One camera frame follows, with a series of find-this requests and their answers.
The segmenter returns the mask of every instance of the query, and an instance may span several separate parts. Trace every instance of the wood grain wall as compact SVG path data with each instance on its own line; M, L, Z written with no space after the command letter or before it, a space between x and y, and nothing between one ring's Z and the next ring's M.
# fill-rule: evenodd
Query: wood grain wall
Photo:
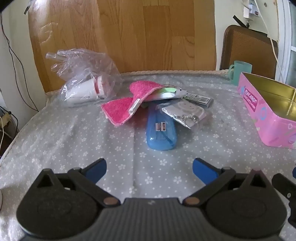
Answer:
M120 72L215 70L214 0L36 0L29 10L44 91L64 83L47 52L107 52Z

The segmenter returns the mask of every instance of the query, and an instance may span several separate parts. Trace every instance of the plastic bag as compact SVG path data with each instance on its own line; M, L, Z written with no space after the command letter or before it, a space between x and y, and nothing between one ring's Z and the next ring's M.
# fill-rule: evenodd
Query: plastic bag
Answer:
M123 80L106 53L71 49L47 53L46 58L60 62L51 70L66 81L60 91L60 100L66 106L109 101L121 88Z
M157 105L164 113L175 121L191 129L200 129L209 120L210 112L185 99L176 99Z

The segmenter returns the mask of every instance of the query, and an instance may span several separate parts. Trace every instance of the pink tin box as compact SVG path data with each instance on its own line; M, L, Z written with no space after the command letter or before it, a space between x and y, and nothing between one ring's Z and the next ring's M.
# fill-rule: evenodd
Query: pink tin box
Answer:
M296 89L259 75L241 73L237 90L262 142L296 149Z

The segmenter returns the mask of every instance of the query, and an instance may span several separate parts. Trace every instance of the blue case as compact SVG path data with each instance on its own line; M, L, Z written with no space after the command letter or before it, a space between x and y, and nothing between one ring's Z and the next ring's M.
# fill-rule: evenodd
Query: blue case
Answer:
M174 120L161 110L157 110L156 105L155 102L149 104L146 130L147 144L154 150L173 149L177 143Z

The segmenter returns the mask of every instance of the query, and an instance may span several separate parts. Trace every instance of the pink towel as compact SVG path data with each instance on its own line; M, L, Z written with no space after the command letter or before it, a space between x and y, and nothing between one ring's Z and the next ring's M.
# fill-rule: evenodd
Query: pink towel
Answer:
M129 97L109 101L101 105L102 110L113 125L120 126L134 115L148 95L161 88L163 88L162 85L152 81L136 81L130 85L133 98Z

